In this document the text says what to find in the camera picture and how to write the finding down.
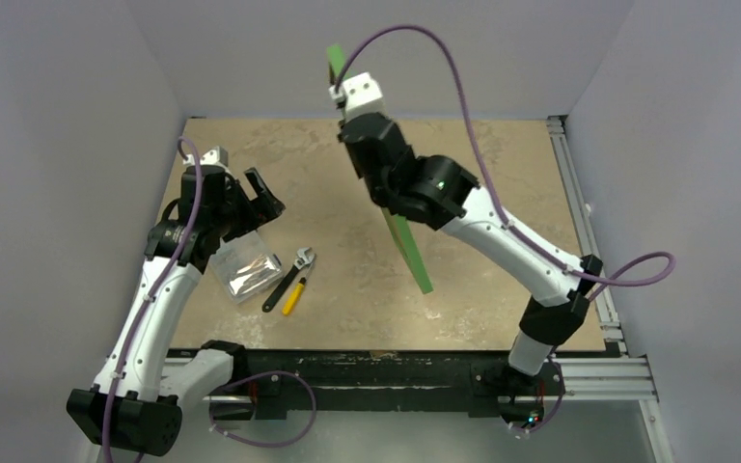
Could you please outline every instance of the clear plastic container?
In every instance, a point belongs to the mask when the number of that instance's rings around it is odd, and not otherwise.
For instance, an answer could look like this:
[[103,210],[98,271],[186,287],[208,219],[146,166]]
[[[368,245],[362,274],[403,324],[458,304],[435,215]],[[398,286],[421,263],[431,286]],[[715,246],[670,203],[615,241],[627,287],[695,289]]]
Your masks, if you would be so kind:
[[256,231],[223,243],[208,264],[239,304],[283,278],[283,266]]

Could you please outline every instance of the green bar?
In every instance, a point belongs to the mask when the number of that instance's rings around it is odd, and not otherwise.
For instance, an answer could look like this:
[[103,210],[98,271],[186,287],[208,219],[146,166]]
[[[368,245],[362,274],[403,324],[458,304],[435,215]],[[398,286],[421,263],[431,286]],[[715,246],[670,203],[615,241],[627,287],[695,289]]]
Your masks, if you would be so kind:
[[[345,56],[342,48],[337,44],[329,46],[326,54],[330,65],[330,80],[333,84],[333,79],[345,65]],[[419,247],[416,245],[416,239],[413,237],[413,232],[410,231],[410,224],[407,223],[407,219],[399,215],[392,216],[391,212],[385,207],[382,207],[382,215],[385,217],[385,223],[388,224],[394,244],[396,244],[401,257],[404,259],[404,263],[407,264],[407,268],[410,269],[416,284],[419,285],[422,294],[432,292],[433,283],[430,282],[430,276],[427,275],[425,262],[419,253]]]

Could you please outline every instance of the screwdriver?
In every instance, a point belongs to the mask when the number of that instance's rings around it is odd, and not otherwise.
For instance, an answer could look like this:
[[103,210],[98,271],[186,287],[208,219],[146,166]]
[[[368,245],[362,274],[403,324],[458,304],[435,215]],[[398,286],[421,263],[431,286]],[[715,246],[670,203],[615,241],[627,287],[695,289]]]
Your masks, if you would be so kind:
[[302,295],[302,291],[305,289],[305,284],[308,282],[308,276],[311,275],[311,271],[314,270],[314,262],[308,266],[308,270],[305,272],[305,276],[299,279],[299,283],[296,284],[294,291],[291,296],[288,297],[285,306],[283,307],[283,315],[291,315],[294,306],[296,306],[299,296]]

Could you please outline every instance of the beige table surface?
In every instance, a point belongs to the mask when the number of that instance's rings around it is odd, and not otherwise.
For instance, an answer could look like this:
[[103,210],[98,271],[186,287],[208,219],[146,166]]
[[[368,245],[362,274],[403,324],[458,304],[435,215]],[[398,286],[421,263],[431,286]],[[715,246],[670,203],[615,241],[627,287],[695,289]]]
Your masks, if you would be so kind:
[[[417,154],[445,154],[480,172],[461,121],[401,121]],[[578,241],[544,122],[476,122],[480,147],[502,202],[570,253]],[[201,154],[220,145],[242,172],[257,167],[286,211],[260,228],[266,244],[291,265],[312,246],[316,268],[291,316],[282,304],[263,313],[268,293],[235,305],[209,268],[189,298],[173,347],[206,340],[255,348],[509,349],[529,292],[462,242],[411,224],[433,281],[422,295],[398,253],[380,210],[356,177],[336,120],[192,119],[184,134]],[[176,160],[163,205],[179,193]],[[603,350],[595,311],[562,349]]]

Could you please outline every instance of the wrench head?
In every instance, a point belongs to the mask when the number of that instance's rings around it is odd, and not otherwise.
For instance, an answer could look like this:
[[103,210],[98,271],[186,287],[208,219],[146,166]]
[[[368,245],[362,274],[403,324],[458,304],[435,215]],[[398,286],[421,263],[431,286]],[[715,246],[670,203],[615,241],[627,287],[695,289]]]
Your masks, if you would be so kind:
[[312,249],[310,247],[308,248],[299,248],[296,252],[297,258],[294,260],[294,266],[298,268],[302,268],[306,265],[311,265],[312,262],[314,262],[314,258],[316,257],[316,254],[312,252]]

